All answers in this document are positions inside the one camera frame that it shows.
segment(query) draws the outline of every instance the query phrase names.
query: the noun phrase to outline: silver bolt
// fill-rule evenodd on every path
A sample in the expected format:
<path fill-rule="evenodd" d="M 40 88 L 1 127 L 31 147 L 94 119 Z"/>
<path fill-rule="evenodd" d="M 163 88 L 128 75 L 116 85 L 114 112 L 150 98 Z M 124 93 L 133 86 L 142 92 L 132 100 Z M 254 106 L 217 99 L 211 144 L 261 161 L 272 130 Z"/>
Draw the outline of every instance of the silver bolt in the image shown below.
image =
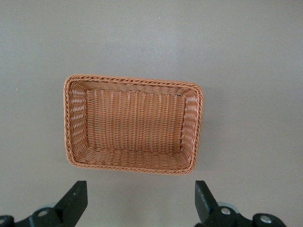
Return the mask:
<path fill-rule="evenodd" d="M 222 213 L 222 214 L 225 214 L 225 215 L 230 215 L 230 214 L 231 214 L 231 211 L 230 211 L 229 209 L 223 207 L 223 208 L 221 209 L 221 213 Z"/>
<path fill-rule="evenodd" d="M 265 216 L 265 215 L 262 215 L 262 216 L 260 217 L 260 220 L 263 221 L 263 222 L 266 223 L 266 224 L 272 223 L 272 220 L 271 220 L 268 216 Z"/>
<path fill-rule="evenodd" d="M 44 215 L 46 215 L 47 214 L 47 211 L 46 210 L 43 210 L 43 211 L 41 211 L 40 213 L 38 213 L 38 217 L 42 217 L 42 216 L 44 216 Z"/>

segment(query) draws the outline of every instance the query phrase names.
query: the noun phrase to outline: woven wicker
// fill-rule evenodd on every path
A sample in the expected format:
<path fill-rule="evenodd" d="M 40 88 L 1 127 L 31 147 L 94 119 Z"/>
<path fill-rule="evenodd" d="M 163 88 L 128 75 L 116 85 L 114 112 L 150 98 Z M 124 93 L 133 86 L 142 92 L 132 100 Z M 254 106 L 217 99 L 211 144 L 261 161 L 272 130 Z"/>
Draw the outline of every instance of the woven wicker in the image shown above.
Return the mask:
<path fill-rule="evenodd" d="M 185 175 L 197 161 L 203 91 L 193 83 L 73 75 L 65 147 L 75 166 Z"/>

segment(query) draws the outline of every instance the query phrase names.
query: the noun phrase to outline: wicker basket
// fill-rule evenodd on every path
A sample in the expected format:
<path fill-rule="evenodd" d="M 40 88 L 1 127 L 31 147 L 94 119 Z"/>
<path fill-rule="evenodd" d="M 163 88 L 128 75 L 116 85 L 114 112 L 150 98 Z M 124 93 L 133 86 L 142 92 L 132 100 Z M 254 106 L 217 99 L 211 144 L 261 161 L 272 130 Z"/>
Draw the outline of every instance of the wicker basket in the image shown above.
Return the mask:
<path fill-rule="evenodd" d="M 193 83 L 73 75 L 65 147 L 75 166 L 184 175 L 197 161 L 203 91 Z"/>

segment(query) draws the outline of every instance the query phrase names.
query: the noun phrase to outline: gray surface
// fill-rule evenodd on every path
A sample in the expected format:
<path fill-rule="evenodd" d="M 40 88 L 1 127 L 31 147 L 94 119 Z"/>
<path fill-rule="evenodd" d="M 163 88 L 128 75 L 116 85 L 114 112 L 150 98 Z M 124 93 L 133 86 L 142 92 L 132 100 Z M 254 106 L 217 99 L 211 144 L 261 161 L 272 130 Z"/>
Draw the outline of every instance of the gray surface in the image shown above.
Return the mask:
<path fill-rule="evenodd" d="M 88 181 L 79 227 L 191 227 L 195 180 L 247 218 L 303 223 L 303 2 L 0 2 L 0 214 L 17 220 Z M 65 156 L 74 73 L 191 81 L 205 91 L 186 176 L 79 169 Z"/>

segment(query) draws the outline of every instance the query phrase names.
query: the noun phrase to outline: brown woven basket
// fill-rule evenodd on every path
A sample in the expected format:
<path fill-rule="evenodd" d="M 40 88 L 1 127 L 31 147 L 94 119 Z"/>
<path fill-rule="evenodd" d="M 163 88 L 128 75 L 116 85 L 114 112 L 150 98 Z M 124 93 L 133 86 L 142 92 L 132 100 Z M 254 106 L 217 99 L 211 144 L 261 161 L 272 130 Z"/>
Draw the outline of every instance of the brown woven basket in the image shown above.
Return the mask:
<path fill-rule="evenodd" d="M 184 175 L 196 166 L 203 91 L 193 83 L 73 75 L 65 147 L 75 166 Z"/>

